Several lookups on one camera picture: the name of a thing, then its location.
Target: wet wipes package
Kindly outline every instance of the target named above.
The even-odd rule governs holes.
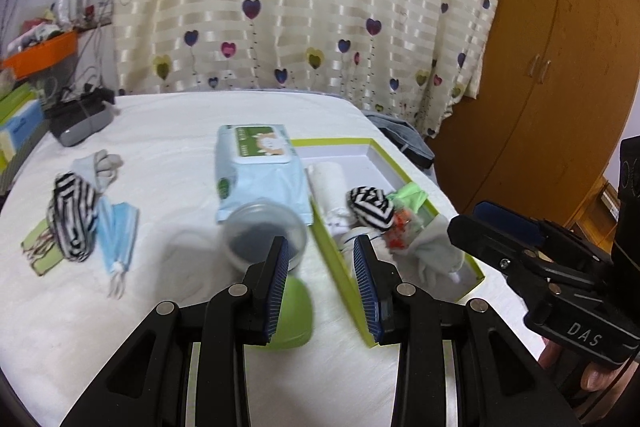
[[[257,200],[283,204],[313,223],[302,162],[283,125],[224,125],[218,129],[216,186],[218,222]]]

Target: orange basket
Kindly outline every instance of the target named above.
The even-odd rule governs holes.
[[[2,63],[2,66],[3,68],[12,68],[15,77],[20,80],[25,76],[55,66],[77,51],[78,34],[73,30],[9,57]]]

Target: wardrobe door handle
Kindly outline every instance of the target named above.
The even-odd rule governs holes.
[[[529,66],[529,71],[527,71],[527,76],[533,76],[533,72],[536,70],[536,66],[539,60],[540,60],[540,54],[533,57],[533,60],[531,61],[531,65]]]
[[[544,63],[544,65],[542,66],[542,69],[540,70],[540,76],[538,77],[538,83],[539,84],[544,84],[545,83],[546,70],[549,69],[549,64],[551,64],[551,60],[546,61]]]

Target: wooden wardrobe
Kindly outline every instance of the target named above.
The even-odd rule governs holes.
[[[492,200],[570,221],[620,139],[640,73],[640,0],[499,0],[477,100],[428,141],[459,212]]]

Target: human hand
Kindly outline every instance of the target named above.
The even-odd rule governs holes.
[[[562,347],[556,343],[551,341],[546,342],[546,347],[542,354],[540,354],[540,358],[538,359],[538,363],[543,367],[543,369],[547,369],[552,366],[562,353]],[[610,370],[598,365],[597,363],[591,362],[587,368],[584,370],[582,374],[582,379],[580,380],[580,387],[584,391],[589,391],[593,393],[583,404],[575,409],[575,413],[578,417],[581,417],[584,412],[591,406],[591,404],[598,398],[600,393],[597,391],[604,391],[618,376],[618,374],[624,369],[625,365],[618,369]],[[593,408],[593,410],[588,413],[585,418],[581,418],[581,420],[585,422],[593,422],[603,418],[609,412],[609,410],[613,407],[613,404],[617,402],[617,400],[622,395],[625,387],[633,377],[636,369],[638,368],[637,362],[632,362],[625,374],[616,382],[612,389],[609,390],[606,396],[604,396],[598,404]]]

